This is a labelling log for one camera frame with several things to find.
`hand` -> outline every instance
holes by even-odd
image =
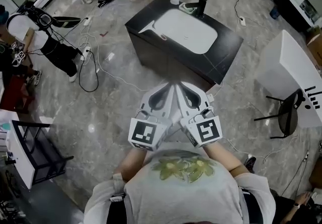
[[[305,193],[302,193],[300,195],[298,195],[296,198],[295,198],[295,202],[298,203],[298,205],[306,205],[307,202],[309,201],[311,197],[311,193],[310,192],[305,192]]]

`floral print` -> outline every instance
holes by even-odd
[[[152,167],[154,171],[160,171],[160,179],[165,180],[170,176],[175,176],[182,181],[193,183],[197,181],[203,173],[207,177],[214,175],[215,163],[202,157],[179,158],[179,159],[159,159],[159,163]]]
[[[152,169],[157,171],[160,170],[161,180],[165,180],[172,175],[184,180],[183,170],[186,167],[186,163],[180,161],[181,159],[159,159],[159,163],[154,165]]]

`marble floor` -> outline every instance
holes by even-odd
[[[273,0],[239,0],[236,7],[238,14],[247,17],[247,25],[241,26],[234,10],[236,1],[208,0],[205,9],[206,14],[244,38],[223,83],[209,91],[215,96],[211,104],[220,117],[225,137],[220,143],[240,159],[244,159],[246,155],[236,152],[232,144],[240,151],[258,156],[255,171],[266,176],[271,188],[280,194],[309,150],[309,159],[299,186],[299,192],[302,192],[309,188],[308,177],[317,157],[317,144],[322,129],[298,128],[291,137],[270,140],[271,134],[280,132],[276,120],[271,120],[266,125],[265,121],[253,122],[253,119],[277,110],[277,105],[265,98],[267,92],[254,80],[263,47],[282,29],[287,30],[307,50],[305,39],[282,17],[273,20],[269,16]],[[130,119],[135,116],[144,94],[134,86],[111,77],[102,69],[141,90],[165,82],[153,71],[140,65],[124,26],[147,4],[148,0],[115,0],[103,9],[98,9],[94,3],[83,5],[80,1],[53,0],[46,8],[47,12],[56,16],[96,16],[89,30],[89,42],[95,53],[95,60],[97,62],[99,55],[101,65],[97,65],[99,87],[95,92],[83,91],[78,79],[70,84],[67,76],[45,57],[32,55],[35,67],[43,69],[41,83],[36,88],[32,115],[35,121],[44,117],[53,121],[50,136],[63,154],[75,156],[68,162],[66,174],[54,181],[81,209],[84,209],[93,187],[111,177],[115,167],[130,149],[127,142]],[[80,33],[87,33],[87,29],[83,28],[82,25],[78,26],[69,33],[67,38],[70,43],[76,46],[85,42],[86,37],[80,40]],[[64,35],[68,30],[59,29],[58,32]],[[109,61],[111,52],[115,55]],[[95,88],[96,75],[92,61],[83,67],[80,76],[85,89]],[[169,140],[187,141],[180,131]],[[271,154],[266,160],[262,158],[282,148],[285,149]],[[303,171],[304,164],[284,196],[294,197]]]

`sneaker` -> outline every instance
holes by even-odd
[[[245,161],[245,167],[247,168],[247,170],[250,172],[250,173],[253,173],[254,174],[254,164],[256,162],[256,158],[254,156],[250,157],[249,159],[247,159]]]
[[[83,2],[84,4],[90,4],[90,3],[92,3],[93,1],[92,1],[92,0],[82,0],[82,2]]]
[[[77,78],[77,71],[76,71],[76,74],[74,74],[72,77],[69,77],[69,82],[71,83],[75,82]]]
[[[39,84],[41,75],[42,75],[42,71],[38,70],[38,73],[34,76],[34,85],[37,86]]]

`black faucet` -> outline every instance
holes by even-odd
[[[197,8],[196,17],[201,18],[203,17],[203,12],[205,10],[206,3],[207,3],[207,0],[199,0],[199,2],[196,2],[196,3],[186,3],[185,7],[188,9]]]

